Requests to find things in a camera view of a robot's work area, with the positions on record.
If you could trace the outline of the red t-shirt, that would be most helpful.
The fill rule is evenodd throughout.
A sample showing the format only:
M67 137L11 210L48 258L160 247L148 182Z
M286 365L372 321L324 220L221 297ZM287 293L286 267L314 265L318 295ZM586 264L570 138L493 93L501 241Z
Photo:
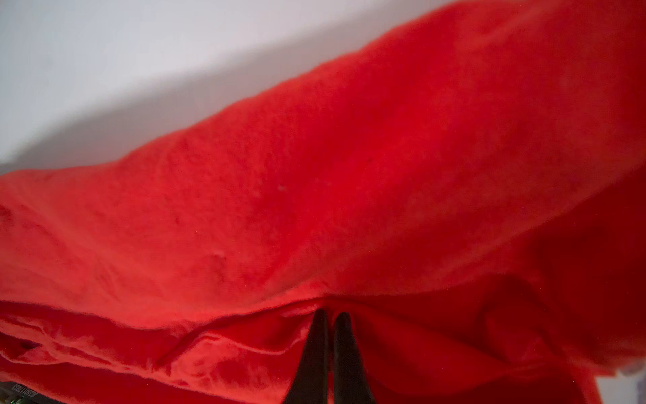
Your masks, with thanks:
M278 403L316 310L382 403L596 403L645 355L645 4L470 1L111 163L1 178L1 377Z

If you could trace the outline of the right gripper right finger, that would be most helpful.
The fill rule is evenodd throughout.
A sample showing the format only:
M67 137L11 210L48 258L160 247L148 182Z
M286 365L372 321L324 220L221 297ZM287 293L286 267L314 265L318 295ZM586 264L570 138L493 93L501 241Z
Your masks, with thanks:
M352 318L343 312L334 322L333 389L336 404L375 404L353 334Z

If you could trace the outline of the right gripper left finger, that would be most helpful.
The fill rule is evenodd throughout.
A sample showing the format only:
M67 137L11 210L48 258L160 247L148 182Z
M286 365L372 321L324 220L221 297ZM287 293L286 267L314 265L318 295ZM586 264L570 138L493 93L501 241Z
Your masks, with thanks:
M326 404L330 342L325 310L315 312L294 379L283 404Z

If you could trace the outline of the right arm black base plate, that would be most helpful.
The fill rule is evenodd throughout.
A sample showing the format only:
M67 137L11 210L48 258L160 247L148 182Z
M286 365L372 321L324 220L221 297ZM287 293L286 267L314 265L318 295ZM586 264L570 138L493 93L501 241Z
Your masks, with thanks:
M24 385L15 382L1 383L1 404L62 404Z

